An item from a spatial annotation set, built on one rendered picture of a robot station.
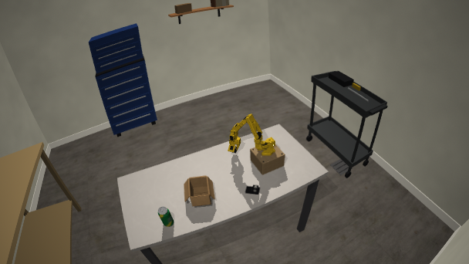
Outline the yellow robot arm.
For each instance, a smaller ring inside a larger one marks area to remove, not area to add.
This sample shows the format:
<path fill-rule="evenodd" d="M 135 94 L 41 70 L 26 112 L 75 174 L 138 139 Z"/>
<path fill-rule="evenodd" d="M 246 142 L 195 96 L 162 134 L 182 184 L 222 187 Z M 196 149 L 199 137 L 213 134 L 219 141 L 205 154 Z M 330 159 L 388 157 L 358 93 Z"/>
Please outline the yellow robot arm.
<path fill-rule="evenodd" d="M 238 131 L 243 127 L 246 123 L 248 123 L 251 132 L 255 137 L 255 148 L 258 151 L 264 150 L 261 155 L 272 155 L 275 152 L 274 149 L 274 140 L 270 137 L 267 140 L 262 140 L 262 131 L 259 127 L 257 121 L 254 119 L 252 114 L 246 116 L 240 123 L 237 123 L 234 127 L 231 128 L 230 140 L 235 141 L 238 136 Z M 255 129 L 256 128 L 256 129 Z M 257 131 L 256 131 L 257 130 Z M 261 150 L 260 150 L 261 149 Z"/>

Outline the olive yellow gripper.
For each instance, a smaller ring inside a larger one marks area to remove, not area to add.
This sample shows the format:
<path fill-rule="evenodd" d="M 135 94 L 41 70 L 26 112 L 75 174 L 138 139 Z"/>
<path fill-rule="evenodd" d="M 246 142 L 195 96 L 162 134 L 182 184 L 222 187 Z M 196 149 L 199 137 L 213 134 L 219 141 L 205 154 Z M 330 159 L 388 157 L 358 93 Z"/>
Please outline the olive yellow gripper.
<path fill-rule="evenodd" d="M 229 147 L 228 147 L 228 151 L 230 152 L 234 152 L 235 151 L 235 145 L 237 144 L 237 150 L 240 146 L 240 143 L 241 143 L 241 138 L 240 137 L 237 137 L 235 141 L 232 141 L 230 140 L 229 141 Z"/>

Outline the green drink can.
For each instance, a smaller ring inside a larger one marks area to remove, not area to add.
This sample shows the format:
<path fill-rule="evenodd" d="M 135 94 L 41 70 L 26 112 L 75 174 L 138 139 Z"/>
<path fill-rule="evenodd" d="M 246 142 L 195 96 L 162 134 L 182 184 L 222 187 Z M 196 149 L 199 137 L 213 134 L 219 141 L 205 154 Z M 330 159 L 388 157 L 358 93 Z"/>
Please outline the green drink can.
<path fill-rule="evenodd" d="M 160 207 L 158 209 L 158 215 L 165 226 L 170 227 L 173 225 L 174 220 L 166 207 Z"/>

